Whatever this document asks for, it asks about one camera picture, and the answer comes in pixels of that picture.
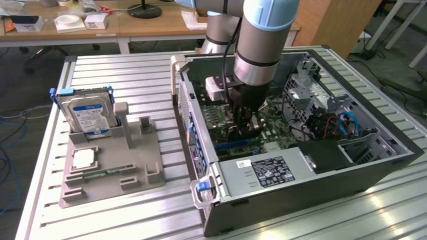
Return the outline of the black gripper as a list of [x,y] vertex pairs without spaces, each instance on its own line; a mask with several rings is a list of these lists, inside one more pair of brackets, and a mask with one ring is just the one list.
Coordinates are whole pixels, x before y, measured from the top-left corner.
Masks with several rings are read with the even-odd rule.
[[232,113],[238,110],[256,113],[261,107],[269,91],[269,83],[264,85],[241,84],[228,89],[229,110]]

